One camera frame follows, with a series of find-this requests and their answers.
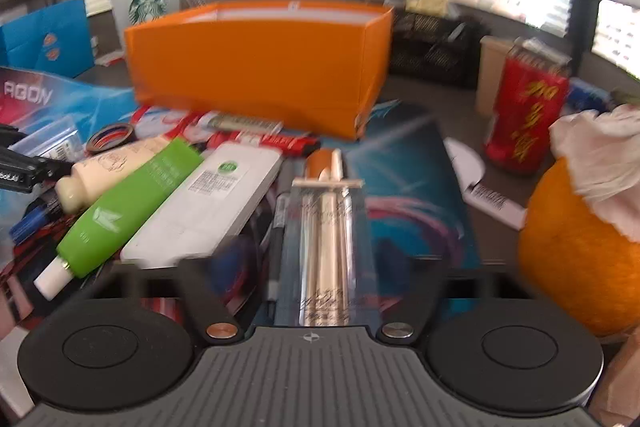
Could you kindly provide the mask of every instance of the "orange logo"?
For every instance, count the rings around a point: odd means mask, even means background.
[[[58,48],[53,48],[51,51],[47,52],[46,57],[49,60],[56,60],[58,57],[60,57],[60,50]]]
[[[44,37],[44,45],[50,46],[57,40],[58,38],[53,33],[47,33],[47,35]]]

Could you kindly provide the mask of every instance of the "blue box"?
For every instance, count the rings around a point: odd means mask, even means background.
[[[55,4],[0,26],[0,66],[68,77],[93,68],[84,0]]]

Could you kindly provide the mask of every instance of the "silver screw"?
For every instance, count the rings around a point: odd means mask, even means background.
[[[236,336],[237,333],[238,327],[233,324],[229,324],[228,322],[216,322],[215,324],[209,325],[207,328],[207,334],[212,339],[230,339],[231,337]]]
[[[389,322],[382,326],[382,333],[390,339],[408,339],[414,334],[414,328],[404,322]]]

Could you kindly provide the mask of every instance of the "orange box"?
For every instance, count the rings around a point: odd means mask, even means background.
[[[386,79],[391,25],[379,5],[220,2],[128,28],[127,63],[140,103],[355,139]]]

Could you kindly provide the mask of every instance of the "black pen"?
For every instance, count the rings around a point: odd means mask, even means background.
[[[287,221],[287,209],[289,207],[289,193],[293,178],[296,175],[296,162],[285,159],[282,162],[276,191],[276,209],[273,214],[271,227],[271,239],[269,245],[269,280],[267,282],[267,313],[274,317],[276,300],[278,299],[278,286],[280,285],[280,264],[282,263],[282,244],[284,241],[284,229]]]

